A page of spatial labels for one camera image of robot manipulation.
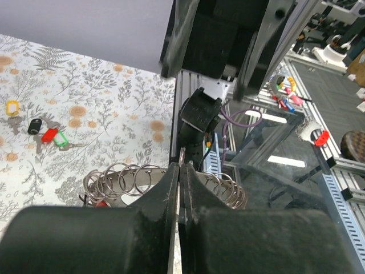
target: green key tag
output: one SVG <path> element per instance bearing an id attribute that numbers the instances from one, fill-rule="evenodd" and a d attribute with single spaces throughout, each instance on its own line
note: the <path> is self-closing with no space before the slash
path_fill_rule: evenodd
<path id="1" fill-rule="evenodd" d="M 53 141 L 59 147 L 64 147 L 65 145 L 68 144 L 68 140 L 66 139 L 66 137 L 63 135 L 63 133 L 61 131 L 57 132 L 56 136 L 54 136 L 54 138 L 53 138 Z"/>

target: red object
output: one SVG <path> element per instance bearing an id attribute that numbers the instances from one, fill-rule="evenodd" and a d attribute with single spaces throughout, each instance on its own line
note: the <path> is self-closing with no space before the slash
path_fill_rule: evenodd
<path id="1" fill-rule="evenodd" d="M 287 110 L 287 106 L 284 104 L 282 100 L 279 100 L 275 95 L 273 95 L 273 99 L 276 100 L 281 105 L 282 108 Z"/>
<path id="2" fill-rule="evenodd" d="M 43 134 L 41 141 L 43 143 L 49 143 L 50 141 L 53 140 L 54 136 L 56 136 L 58 132 L 57 128 L 49 128 L 45 134 Z"/>
<path id="3" fill-rule="evenodd" d="M 317 147 L 321 147 L 327 143 L 328 139 L 330 138 L 330 133 L 327 130 L 323 130 L 322 134 L 318 137 L 314 144 Z"/>
<path id="4" fill-rule="evenodd" d="M 95 207 L 109 207 L 107 202 L 105 201 L 101 201 L 101 202 L 98 202 Z"/>

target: black key fob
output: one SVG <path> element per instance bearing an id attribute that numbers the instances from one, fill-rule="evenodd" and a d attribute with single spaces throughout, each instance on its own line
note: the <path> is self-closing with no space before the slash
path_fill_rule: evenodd
<path id="1" fill-rule="evenodd" d="M 42 120 L 40 119 L 33 119 L 30 122 L 29 128 L 28 128 L 28 133 L 30 135 L 36 135 L 39 133 L 40 131 L 40 127 L 42 125 Z"/>

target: key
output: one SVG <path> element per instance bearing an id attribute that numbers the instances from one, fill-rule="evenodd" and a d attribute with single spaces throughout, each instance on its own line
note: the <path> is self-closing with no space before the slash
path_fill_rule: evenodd
<path id="1" fill-rule="evenodd" d="M 57 132 L 56 136 L 54 136 L 54 138 L 53 138 L 53 141 L 59 147 L 64 147 L 68 144 L 68 140 L 62 131 Z"/>
<path id="2" fill-rule="evenodd" d="M 12 116 L 7 119 L 7 123 L 13 128 L 14 135 L 19 134 L 18 127 L 22 121 L 23 118 L 20 116 Z"/>
<path id="3" fill-rule="evenodd" d="M 42 141 L 40 135 L 33 135 L 33 140 L 36 142 L 36 152 L 37 154 L 42 153 Z"/>
<path id="4" fill-rule="evenodd" d="M 67 145 L 63 146 L 63 147 L 58 147 L 59 151 L 67 151 L 71 148 L 74 148 L 74 147 L 84 147 L 86 146 L 85 144 L 71 144 L 71 143 L 68 143 Z"/>
<path id="5" fill-rule="evenodd" d="M 47 118 L 46 114 L 43 114 L 41 118 L 47 123 L 48 128 L 54 129 L 54 128 L 59 128 L 61 126 L 60 123 L 52 121 L 52 119 L 54 118 L 52 115 L 50 115 L 50 117 Z"/>

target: floral tablecloth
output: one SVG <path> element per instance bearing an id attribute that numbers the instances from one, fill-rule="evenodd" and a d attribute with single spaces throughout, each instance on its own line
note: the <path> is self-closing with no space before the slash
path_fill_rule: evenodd
<path id="1" fill-rule="evenodd" d="M 114 162 L 166 167 L 174 89 L 174 79 L 0 35 L 0 231 L 23 207 L 80 205 L 91 170 Z M 9 100 L 20 103 L 17 135 L 7 124 Z M 43 114 L 81 146 L 60 151 L 52 142 L 37 154 L 27 129 Z"/>

